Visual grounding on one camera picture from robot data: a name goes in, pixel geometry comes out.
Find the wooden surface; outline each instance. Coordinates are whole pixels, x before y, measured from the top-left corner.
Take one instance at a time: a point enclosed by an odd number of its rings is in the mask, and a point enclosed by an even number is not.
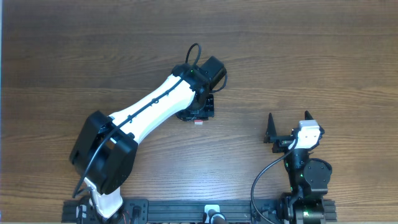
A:
[[[263,144],[305,110],[325,128],[313,157],[333,174],[340,221],[398,220],[397,1],[5,0],[2,221],[59,222],[78,181],[68,161],[87,116],[157,88],[194,42],[225,63],[203,126],[171,117],[148,135],[122,186],[150,200],[248,200],[279,157]],[[283,164],[257,198],[289,191]]]

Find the wood grain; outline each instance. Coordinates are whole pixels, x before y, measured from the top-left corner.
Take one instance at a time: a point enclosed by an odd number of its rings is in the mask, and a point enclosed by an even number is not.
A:
[[[333,166],[340,221],[397,221],[398,3],[327,0],[4,0],[1,221],[59,222],[78,175],[68,162],[86,117],[157,88],[190,44],[228,85],[203,126],[172,117],[140,145],[124,196],[249,199],[279,155],[262,143],[309,110]],[[278,164],[258,198],[289,190]]]

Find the robotic arm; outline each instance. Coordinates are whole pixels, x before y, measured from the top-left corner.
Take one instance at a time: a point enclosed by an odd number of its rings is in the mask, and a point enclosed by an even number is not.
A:
[[[198,46],[193,65],[187,63],[189,53]],[[225,76],[224,65],[210,57],[197,66],[201,47],[193,44],[185,63],[173,68],[172,74],[155,91],[136,104],[109,116],[96,111],[91,114],[70,154],[81,179],[73,198],[84,181],[92,206],[103,220],[109,220],[122,207],[120,186],[131,173],[138,145],[159,124],[177,113],[184,121],[214,116],[213,95],[210,94]]]

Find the wooden tabletop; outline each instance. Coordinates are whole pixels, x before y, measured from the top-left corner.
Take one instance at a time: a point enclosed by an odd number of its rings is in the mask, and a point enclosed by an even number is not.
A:
[[[1,221],[59,222],[79,176],[68,157],[88,115],[155,90],[191,44],[228,70],[216,115],[169,118],[139,146],[123,196],[249,200],[309,110],[326,133],[340,221],[398,220],[398,3],[384,1],[4,0]],[[290,190],[283,164],[257,198]]]

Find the dark background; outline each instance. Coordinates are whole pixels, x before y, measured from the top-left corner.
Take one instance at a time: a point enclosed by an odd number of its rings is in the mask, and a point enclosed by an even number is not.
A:
[[[248,200],[280,156],[262,143],[268,113],[288,134],[309,110],[339,220],[398,220],[397,1],[4,0],[3,11],[2,221],[59,222],[87,116],[155,90],[194,42],[199,64],[214,55],[228,70],[216,116],[173,116],[149,134],[124,196]],[[289,190],[278,164],[256,197]]]

